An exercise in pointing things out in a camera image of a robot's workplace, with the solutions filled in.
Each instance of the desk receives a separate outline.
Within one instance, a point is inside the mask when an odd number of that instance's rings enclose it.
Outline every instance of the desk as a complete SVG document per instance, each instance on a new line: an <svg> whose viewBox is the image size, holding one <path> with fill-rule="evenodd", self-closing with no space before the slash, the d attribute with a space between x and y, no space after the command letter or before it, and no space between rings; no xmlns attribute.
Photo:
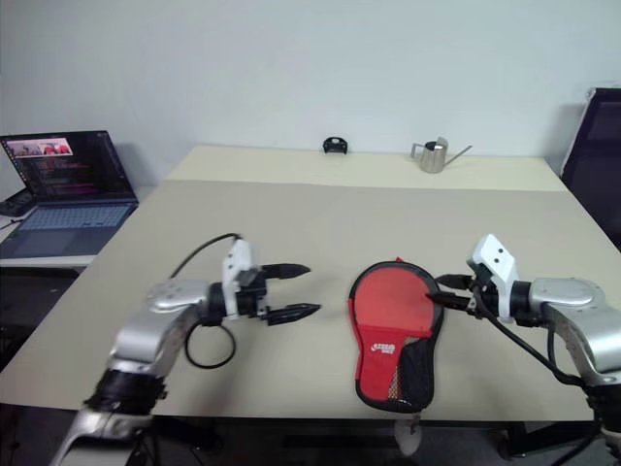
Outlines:
<svg viewBox="0 0 621 466"><path fill-rule="evenodd" d="M142 186L136 189L136 197L142 202L154 190L153 186ZM0 226L6 225L12 219L0 216ZM17 228L17 225L0 230L0 243ZM95 258L94 255L64 255L58 257L26 257L21 259L0 259L0 267L50 267L62 269L83 269Z"/></svg>
<svg viewBox="0 0 621 466"><path fill-rule="evenodd" d="M241 181L234 179L235 167ZM180 355L157 414L398 416L367 407L355 394L349 288L367 266L396 256L434 275L467 273L466 258L488 232L515 255L522 280L588 278L621 309L621 255L541 159L463 157L427 175L394 154L198 148L127 220L0 374L0 402L78 408L147 290L198 244L227 231L243 233L263 263L312 268L296 280L272 283L271 304L317 302L323 309L277 327L246 318L229 322L238 338L236 357L201 371ZM219 281L225 251L224 245L205 251L181 275ZM543 330L514 330L544 350ZM217 332L193 337L196 357L215 360L228 350ZM561 367L570 369L560 344L557 352ZM590 415L579 389L558 384L489 322L447 313L436 348L436 396L425 418Z"/></svg>

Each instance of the floor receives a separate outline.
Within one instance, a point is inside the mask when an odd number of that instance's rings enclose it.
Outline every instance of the floor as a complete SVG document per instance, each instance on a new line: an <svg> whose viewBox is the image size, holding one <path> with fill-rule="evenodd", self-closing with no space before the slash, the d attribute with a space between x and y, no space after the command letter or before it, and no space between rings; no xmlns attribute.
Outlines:
<svg viewBox="0 0 621 466"><path fill-rule="evenodd" d="M46 465L63 439L74 413L40 408L0 405L0 465ZM216 425L222 437L220 451L193 450L177 442L161 440L162 464L165 466L214 465L282 465L282 466L372 466L416 464L492 466L511 464L497 454L500 432L488 429L423 427L423 442L412 457L412 462L398 462L401 458L394 447L384 448L292 448L290 439L309 435L365 435L388 440L390 425L356 427L334 421L260 421L223 420ZM549 465L565 449L533 454L515 459L515 466ZM612 464L604 442L596 441L587 451L570 462L574 466Z"/></svg>

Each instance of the laptop keyboard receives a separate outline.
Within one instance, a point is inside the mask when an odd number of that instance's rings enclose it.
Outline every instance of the laptop keyboard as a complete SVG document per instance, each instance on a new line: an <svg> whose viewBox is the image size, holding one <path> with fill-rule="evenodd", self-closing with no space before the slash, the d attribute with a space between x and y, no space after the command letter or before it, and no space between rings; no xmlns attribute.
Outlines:
<svg viewBox="0 0 621 466"><path fill-rule="evenodd" d="M130 206L63 207L37 209L21 230L103 228L117 226Z"/></svg>

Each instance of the white wall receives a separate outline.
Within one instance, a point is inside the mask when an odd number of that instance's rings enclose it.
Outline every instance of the white wall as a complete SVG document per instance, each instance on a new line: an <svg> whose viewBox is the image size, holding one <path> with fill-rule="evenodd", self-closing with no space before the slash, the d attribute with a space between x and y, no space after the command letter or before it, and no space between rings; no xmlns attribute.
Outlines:
<svg viewBox="0 0 621 466"><path fill-rule="evenodd" d="M0 0L5 132L111 131L135 183L195 144L556 155L621 81L618 0Z"/></svg>

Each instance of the robotic arm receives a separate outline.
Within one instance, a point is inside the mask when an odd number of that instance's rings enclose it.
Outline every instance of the robotic arm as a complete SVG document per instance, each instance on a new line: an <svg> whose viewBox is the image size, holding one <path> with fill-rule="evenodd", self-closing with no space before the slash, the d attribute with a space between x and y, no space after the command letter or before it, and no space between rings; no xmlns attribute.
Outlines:
<svg viewBox="0 0 621 466"><path fill-rule="evenodd" d="M602 423L610 452L621 459L621 313L605 301L594 283L577 279L518 279L515 259L493 235L484 237L468 264L474 276L444 275L445 286L469 290L472 297L452 292L430 295L448 308L488 318L515 343L548 367L559 382L580 386L589 406ZM553 355L536 352L500 321L520 326L544 327L553 338L558 334L567 346L580 377L561 372Z"/></svg>
<svg viewBox="0 0 621 466"><path fill-rule="evenodd" d="M223 269L222 283L172 278L151 289L142 308L116 336L104 375L76 415L52 466L131 464L138 439L150 427L151 410L166 396L164 380L181 347L185 345L188 354L187 341L197 326L217 326L239 316L257 316L276 325L320 308L267 306L266 280L290 279L310 269L298 264L261 267L242 239L236 239Z"/></svg>

